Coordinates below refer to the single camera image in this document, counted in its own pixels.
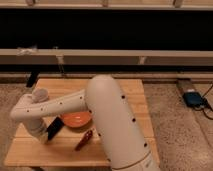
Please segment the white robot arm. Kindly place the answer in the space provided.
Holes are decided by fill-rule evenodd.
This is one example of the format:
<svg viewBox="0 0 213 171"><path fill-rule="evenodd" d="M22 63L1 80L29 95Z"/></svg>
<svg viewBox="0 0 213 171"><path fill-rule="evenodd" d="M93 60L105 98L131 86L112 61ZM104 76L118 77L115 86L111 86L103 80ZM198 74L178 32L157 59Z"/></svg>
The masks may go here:
<svg viewBox="0 0 213 171"><path fill-rule="evenodd" d="M37 137L48 116L89 111L112 171L161 171L119 83L109 75L90 79L83 90L34 103L23 95L12 108L13 120L23 122Z"/></svg>

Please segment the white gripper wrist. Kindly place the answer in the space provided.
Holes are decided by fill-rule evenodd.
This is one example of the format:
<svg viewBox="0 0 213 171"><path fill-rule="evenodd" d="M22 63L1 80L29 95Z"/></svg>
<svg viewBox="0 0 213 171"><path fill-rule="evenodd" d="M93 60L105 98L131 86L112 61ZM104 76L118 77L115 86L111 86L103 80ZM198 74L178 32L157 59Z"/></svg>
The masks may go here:
<svg viewBox="0 0 213 171"><path fill-rule="evenodd" d="M25 128L30 135L36 137L42 144L48 141L47 126L43 119L33 119L25 122Z"/></svg>

